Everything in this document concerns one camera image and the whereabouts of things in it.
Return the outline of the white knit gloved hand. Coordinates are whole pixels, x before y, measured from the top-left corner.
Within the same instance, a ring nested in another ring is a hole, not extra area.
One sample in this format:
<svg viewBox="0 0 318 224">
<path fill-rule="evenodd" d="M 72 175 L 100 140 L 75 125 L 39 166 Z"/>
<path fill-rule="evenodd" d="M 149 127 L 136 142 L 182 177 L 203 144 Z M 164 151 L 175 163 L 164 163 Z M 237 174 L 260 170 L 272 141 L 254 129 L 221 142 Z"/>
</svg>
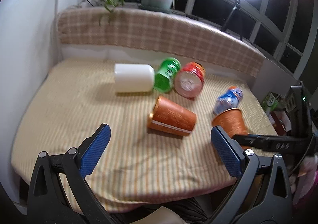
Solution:
<svg viewBox="0 0 318 224">
<path fill-rule="evenodd" d="M 299 169 L 299 173 L 289 178 L 293 195 L 293 206 L 305 202 L 317 186 L 317 153 L 311 157 L 305 157 Z"/>
</svg>

